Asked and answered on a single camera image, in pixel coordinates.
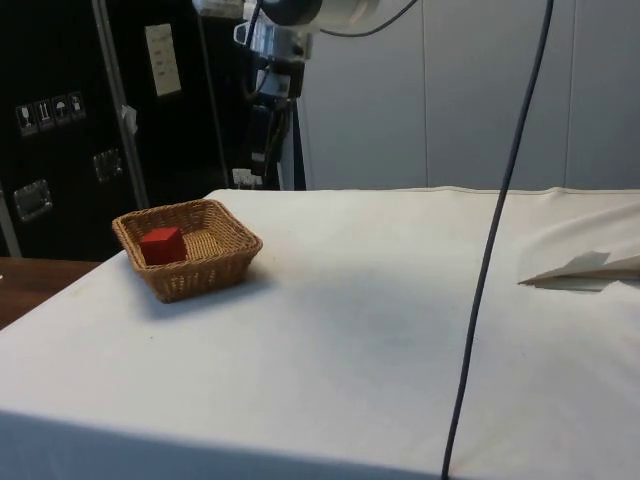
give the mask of white panel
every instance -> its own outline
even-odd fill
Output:
[[[545,3],[425,3],[430,186],[500,185]],[[575,0],[555,3],[547,53],[514,178],[516,188],[564,183]]]
[[[640,187],[640,2],[579,0],[567,183]]]
[[[404,5],[383,0],[361,29]],[[301,102],[310,189],[427,184],[421,9],[368,38],[318,35]]]

